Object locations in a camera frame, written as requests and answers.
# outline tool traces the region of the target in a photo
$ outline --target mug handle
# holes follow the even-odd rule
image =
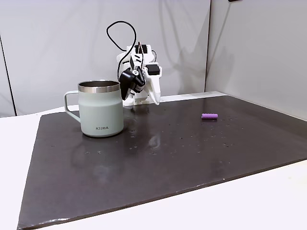
[[[80,122],[80,118],[77,117],[75,114],[73,114],[69,109],[68,109],[68,106],[67,106],[67,95],[68,94],[75,94],[75,93],[78,93],[79,91],[75,90],[75,91],[68,91],[66,94],[64,94],[64,103],[65,103],[65,111],[67,112],[68,115],[70,115],[72,118],[76,119],[77,121]]]

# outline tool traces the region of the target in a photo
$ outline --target black cable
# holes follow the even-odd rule
[[[116,21],[116,22],[112,23],[111,25],[109,25],[109,26],[107,27],[107,29],[106,29],[106,34],[107,34],[107,36],[110,38],[110,40],[111,40],[121,51],[126,51],[126,50],[120,48],[120,47],[116,44],[116,42],[110,37],[109,31],[108,31],[113,25],[115,25],[115,24],[117,24],[117,23],[125,23],[125,24],[129,25],[129,26],[133,29],[133,32],[134,32],[134,41],[133,41],[133,45],[131,46],[131,49],[129,50],[129,52],[127,52],[127,53],[125,54],[125,56],[124,56],[124,57],[119,61],[119,63],[118,63],[118,68],[117,68],[117,80],[119,80],[119,68],[120,68],[121,62],[129,55],[129,53],[130,53],[130,52],[132,51],[132,49],[134,48],[134,45],[135,45],[135,43],[136,43],[136,31],[135,31],[134,27],[133,27],[130,23],[125,22],[125,21]]]
[[[154,52],[154,54],[155,54],[155,59],[154,59],[154,62],[155,61],[157,61],[157,53],[154,51],[154,50],[152,50],[153,52]]]

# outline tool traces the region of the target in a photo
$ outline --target stainless steel mug rim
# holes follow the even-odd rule
[[[115,80],[88,80],[78,84],[78,91],[87,93],[114,92],[120,90],[120,82]]]

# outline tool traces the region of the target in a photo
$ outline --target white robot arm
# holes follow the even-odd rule
[[[133,45],[128,46],[126,50],[120,48],[108,33],[109,28],[117,23],[125,23],[134,31]],[[162,76],[162,67],[156,62],[156,52],[150,45],[142,45],[140,42],[135,45],[136,31],[128,22],[112,23],[106,29],[106,34],[120,50],[124,51],[117,56],[117,75],[124,105],[147,104],[150,100],[158,105],[161,97],[159,80]]]
[[[119,75],[122,76],[122,73],[130,69],[133,74],[139,75],[139,72],[136,71],[139,67],[142,70],[142,75],[145,80],[145,85],[142,90],[138,92],[131,90],[128,97],[126,97],[124,104],[125,105],[134,105],[134,104],[146,104],[149,103],[149,97],[156,105],[160,103],[161,90],[160,90],[160,78],[162,77],[162,67],[159,66],[158,62],[153,62],[154,55],[150,45],[142,45],[143,54],[137,52],[138,46],[134,47],[122,61],[119,67]],[[127,52],[121,53],[117,56],[117,62],[127,54]]]

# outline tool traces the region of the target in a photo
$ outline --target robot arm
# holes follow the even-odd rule
[[[162,67],[159,66],[159,63],[152,62],[154,55],[150,45],[141,45],[141,48],[139,46],[140,43],[120,64],[121,95],[123,100],[128,99],[125,104],[141,104],[149,96],[158,105],[161,97],[159,80],[162,76]],[[117,61],[120,62],[126,54],[127,51],[119,54]]]

